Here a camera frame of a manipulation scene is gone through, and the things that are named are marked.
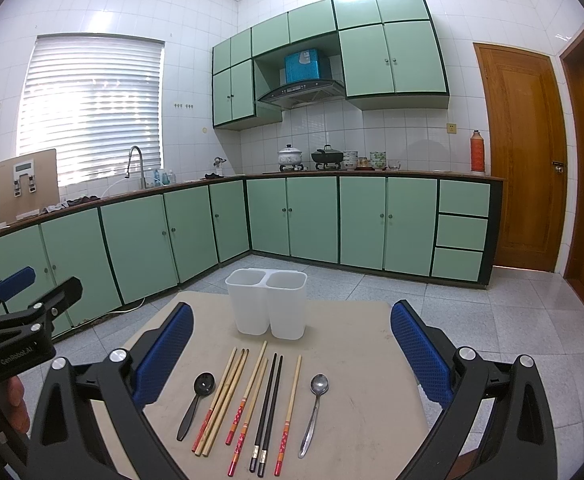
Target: range hood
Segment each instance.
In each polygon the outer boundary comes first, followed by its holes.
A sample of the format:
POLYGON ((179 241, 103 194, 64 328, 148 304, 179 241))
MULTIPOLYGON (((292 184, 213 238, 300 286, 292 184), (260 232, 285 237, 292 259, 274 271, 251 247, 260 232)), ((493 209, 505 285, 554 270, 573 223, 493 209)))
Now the range hood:
POLYGON ((259 101, 290 109, 301 104, 344 95, 345 87, 339 81, 334 81, 334 79, 306 79, 280 86, 276 90, 265 94, 259 101))

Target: silver screw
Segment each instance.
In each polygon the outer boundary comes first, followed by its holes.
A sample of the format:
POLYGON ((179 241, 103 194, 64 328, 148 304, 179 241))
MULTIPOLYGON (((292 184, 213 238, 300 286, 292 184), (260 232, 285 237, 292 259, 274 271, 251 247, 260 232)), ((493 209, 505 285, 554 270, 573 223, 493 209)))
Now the silver screw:
POLYGON ((458 351, 458 354, 460 355, 460 357, 462 357, 466 361, 471 361, 472 359, 474 359, 476 357, 476 352, 467 346, 464 346, 463 348, 461 348, 458 351))
POLYGON ((57 357, 52 361, 52 367, 54 370, 60 370, 66 365, 66 358, 65 357, 57 357))
POLYGON ((110 352, 110 361, 114 363, 120 363, 121 361, 123 361, 123 359, 126 358, 127 355, 128 353, 121 348, 113 350, 112 352, 110 352))
POLYGON ((529 357, 529 355, 521 355, 519 357, 519 361, 521 362, 521 365, 523 365, 526 368, 531 368, 532 366, 534 366, 534 359, 529 357))

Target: metal spoon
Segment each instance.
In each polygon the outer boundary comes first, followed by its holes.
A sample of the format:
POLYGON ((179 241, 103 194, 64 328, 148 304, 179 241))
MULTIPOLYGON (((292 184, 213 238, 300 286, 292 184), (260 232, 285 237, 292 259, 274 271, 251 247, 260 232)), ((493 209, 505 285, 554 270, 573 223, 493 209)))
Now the metal spoon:
POLYGON ((321 400, 321 395, 327 392, 329 389, 328 378, 323 374, 315 375, 310 382, 310 390, 316 395, 316 401, 314 401, 314 409, 312 410, 312 416, 310 417, 310 423, 307 425, 307 430, 305 430, 305 436, 301 443, 301 449, 298 452, 298 457, 303 458, 310 447, 310 442, 312 441, 312 435, 314 434, 314 426, 316 425, 316 417, 319 414, 319 401, 321 400))
POLYGON ((194 413, 197 411, 198 399, 201 397, 207 397, 214 390, 214 376, 210 372, 203 372, 194 381, 194 399, 190 404, 183 420, 181 420, 181 425, 179 426, 179 431, 176 434, 176 440, 179 442, 185 438, 189 427, 194 419, 194 413))

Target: black spoon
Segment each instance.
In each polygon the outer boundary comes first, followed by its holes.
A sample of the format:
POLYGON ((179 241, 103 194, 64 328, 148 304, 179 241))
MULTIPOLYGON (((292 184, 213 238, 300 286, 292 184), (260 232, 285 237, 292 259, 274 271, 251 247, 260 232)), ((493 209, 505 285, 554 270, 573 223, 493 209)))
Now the black spoon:
POLYGON ((176 440, 179 442, 185 438, 189 427, 192 425, 192 419, 194 419, 194 413, 197 411, 198 399, 201 397, 207 397, 214 390, 214 376, 210 372, 203 372, 194 381, 194 399, 190 404, 183 420, 181 420, 181 425, 179 426, 179 431, 176 434, 176 440))

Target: window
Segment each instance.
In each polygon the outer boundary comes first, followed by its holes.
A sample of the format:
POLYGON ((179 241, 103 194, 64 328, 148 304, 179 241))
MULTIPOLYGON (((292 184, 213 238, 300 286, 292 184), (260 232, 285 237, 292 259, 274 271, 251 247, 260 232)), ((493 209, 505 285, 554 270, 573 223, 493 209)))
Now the window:
POLYGON ((56 148, 59 186, 123 173, 133 144, 146 168, 160 168, 162 67, 157 41, 39 36, 21 98, 17 155, 56 148))

